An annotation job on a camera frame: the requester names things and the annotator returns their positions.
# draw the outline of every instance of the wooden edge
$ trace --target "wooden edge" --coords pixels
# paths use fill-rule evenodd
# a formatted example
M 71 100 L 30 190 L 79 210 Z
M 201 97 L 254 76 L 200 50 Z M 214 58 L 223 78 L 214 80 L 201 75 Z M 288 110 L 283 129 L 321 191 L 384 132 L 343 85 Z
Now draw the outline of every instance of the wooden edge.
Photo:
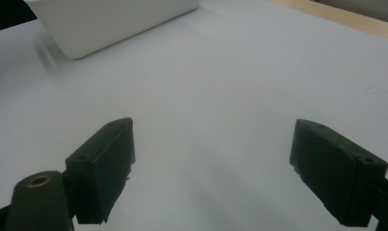
M 356 30 L 388 39 L 388 22 L 351 13 L 310 0 L 271 0 L 301 12 L 346 25 Z

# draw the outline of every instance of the screw hole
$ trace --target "screw hole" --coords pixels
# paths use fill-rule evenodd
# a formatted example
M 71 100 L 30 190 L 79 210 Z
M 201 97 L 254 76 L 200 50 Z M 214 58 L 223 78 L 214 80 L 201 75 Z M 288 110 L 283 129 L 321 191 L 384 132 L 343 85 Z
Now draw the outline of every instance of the screw hole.
M 80 155 L 79 156 L 79 160 L 81 160 L 81 161 L 87 161 L 88 159 L 89 159 L 88 155 Z
M 51 176 L 49 176 L 49 175 L 41 175 L 41 176 L 38 176 L 38 177 L 35 177 L 34 179 L 32 179 L 29 182 L 28 187 L 29 188 L 37 188 L 37 187 L 40 187 L 40 186 L 44 186 L 47 183 L 49 183 L 51 180 L 52 180 Z
M 374 160 L 371 159 L 371 158 L 365 158 L 365 161 L 368 162 L 368 163 L 373 163 L 374 162 Z

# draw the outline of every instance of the white surface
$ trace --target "white surface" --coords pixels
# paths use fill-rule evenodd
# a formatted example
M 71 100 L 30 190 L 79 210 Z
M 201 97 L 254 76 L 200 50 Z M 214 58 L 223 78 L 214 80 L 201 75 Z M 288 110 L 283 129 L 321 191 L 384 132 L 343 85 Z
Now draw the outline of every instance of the white surface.
M 196 9 L 199 0 L 26 0 L 72 59 Z
M 263 0 L 203 0 L 79 61 L 37 21 L 1 31 L 0 207 L 126 116 L 131 179 L 76 230 L 375 230 L 340 226 L 288 160 L 302 117 L 388 162 L 387 40 Z

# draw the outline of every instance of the white box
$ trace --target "white box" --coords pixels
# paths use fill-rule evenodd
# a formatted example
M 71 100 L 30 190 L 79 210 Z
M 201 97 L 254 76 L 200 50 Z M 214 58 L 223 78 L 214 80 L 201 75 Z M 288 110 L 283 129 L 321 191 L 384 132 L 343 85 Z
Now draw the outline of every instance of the white box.
M 25 0 L 72 59 L 131 37 L 182 13 L 199 0 Z

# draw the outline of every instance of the white table surface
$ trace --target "white table surface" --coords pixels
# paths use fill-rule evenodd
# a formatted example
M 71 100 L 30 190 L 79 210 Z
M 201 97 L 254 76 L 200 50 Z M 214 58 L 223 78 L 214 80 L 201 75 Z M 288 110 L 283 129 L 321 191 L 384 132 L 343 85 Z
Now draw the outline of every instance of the white table surface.
M 76 230 L 375 230 L 341 226 L 289 155 L 305 118 L 388 162 L 388 40 L 267 0 L 202 0 L 78 61 L 38 21 L 0 31 L 0 208 L 128 116 L 131 179 Z

